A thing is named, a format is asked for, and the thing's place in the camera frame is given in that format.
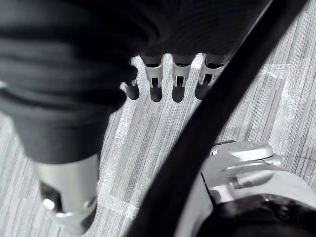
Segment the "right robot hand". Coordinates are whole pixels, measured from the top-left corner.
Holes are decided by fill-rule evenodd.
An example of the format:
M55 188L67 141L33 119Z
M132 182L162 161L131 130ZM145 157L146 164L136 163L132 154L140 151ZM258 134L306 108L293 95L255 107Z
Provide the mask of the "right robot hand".
M266 0L3 0L0 109L13 120L39 181L42 203L69 233L97 209L109 116L136 99L140 56L151 98L162 96L162 57L172 55L173 100L198 53L208 87Z

